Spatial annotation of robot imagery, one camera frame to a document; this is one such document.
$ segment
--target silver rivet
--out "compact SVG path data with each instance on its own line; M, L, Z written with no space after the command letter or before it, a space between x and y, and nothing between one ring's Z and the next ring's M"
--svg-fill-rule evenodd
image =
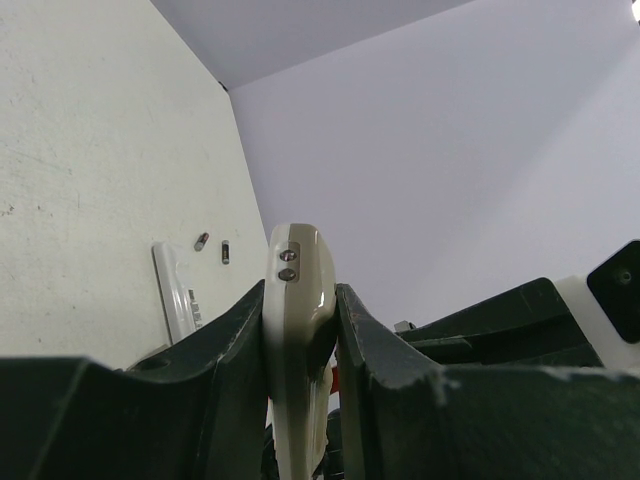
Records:
M293 250L285 250L280 254L280 260L285 262L293 262L296 258L298 258L298 254Z
M296 271L293 268L285 268L284 270L280 270L278 272L278 278L280 280L284 280L285 282L290 282L291 280L295 280Z

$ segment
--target black plastic part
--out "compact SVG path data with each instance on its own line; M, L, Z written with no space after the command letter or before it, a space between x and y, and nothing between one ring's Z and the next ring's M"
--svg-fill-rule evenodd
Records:
M546 278L398 335L442 364L602 366Z
M591 272L587 285L620 337L640 342L640 241L629 243Z
M338 308L345 478L640 478L637 377L439 365L347 285Z
M0 361L3 479L258 479L267 407L262 282L129 372Z

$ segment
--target ceiling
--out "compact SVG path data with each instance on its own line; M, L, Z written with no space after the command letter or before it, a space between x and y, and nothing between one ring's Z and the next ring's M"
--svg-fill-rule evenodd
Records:
M471 0L152 0L235 88Z

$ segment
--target white table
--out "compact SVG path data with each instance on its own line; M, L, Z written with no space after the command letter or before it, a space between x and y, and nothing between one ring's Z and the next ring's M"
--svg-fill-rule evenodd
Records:
M126 367L168 343L154 241L190 249L205 319L264 274L228 96L148 0L0 13L0 355Z

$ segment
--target white object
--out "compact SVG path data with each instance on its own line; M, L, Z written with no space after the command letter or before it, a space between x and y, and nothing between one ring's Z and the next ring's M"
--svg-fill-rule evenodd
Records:
M231 241L228 266L188 252L206 320L264 277L229 97L148 1L0 0L0 17L0 352L127 368L169 343L155 241Z
M152 251L171 343L176 344L203 326L189 276L189 262L183 248L167 242L156 243Z
M606 368L624 370L640 366L640 344L625 342L589 290L586 277L554 282L587 341Z
M276 227L262 318L276 458L283 480L309 480L324 455L332 383L328 360L335 338L321 339L318 333L335 308L333 261L317 229L301 224Z

